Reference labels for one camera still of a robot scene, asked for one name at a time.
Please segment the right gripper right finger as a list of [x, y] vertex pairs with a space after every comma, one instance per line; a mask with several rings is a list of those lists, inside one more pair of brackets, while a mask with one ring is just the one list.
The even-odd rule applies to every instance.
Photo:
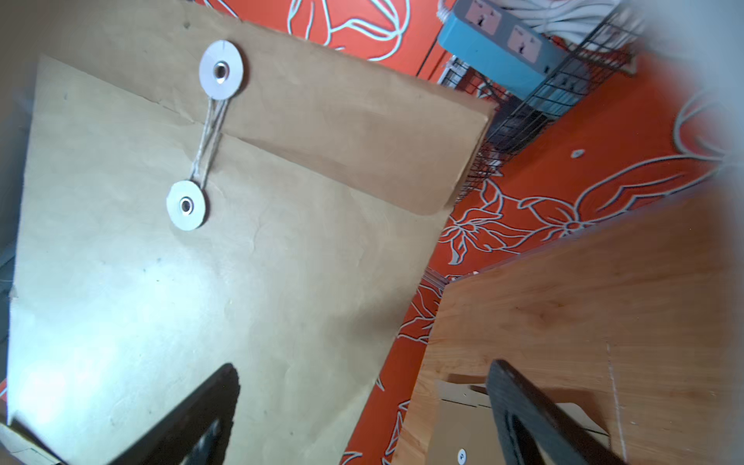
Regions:
[[621, 464], [540, 389], [505, 360], [494, 360], [486, 391], [507, 464]]

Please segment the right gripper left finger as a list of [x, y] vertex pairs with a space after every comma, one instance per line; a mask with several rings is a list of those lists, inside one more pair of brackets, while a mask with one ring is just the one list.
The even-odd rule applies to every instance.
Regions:
[[240, 393], [238, 370], [225, 363], [114, 464], [222, 464]]

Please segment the kraft file bag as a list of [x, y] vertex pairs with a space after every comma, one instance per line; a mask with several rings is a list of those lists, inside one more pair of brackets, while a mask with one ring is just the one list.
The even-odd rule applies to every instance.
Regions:
[[226, 463], [335, 461], [492, 106], [188, 1], [5, 1], [28, 65], [11, 428], [107, 463], [230, 363]]
[[[426, 455], [428, 464], [503, 464], [504, 455], [486, 385], [466, 378], [437, 384], [437, 422]], [[610, 434], [590, 391], [545, 387], [542, 392], [585, 432], [610, 448]]]

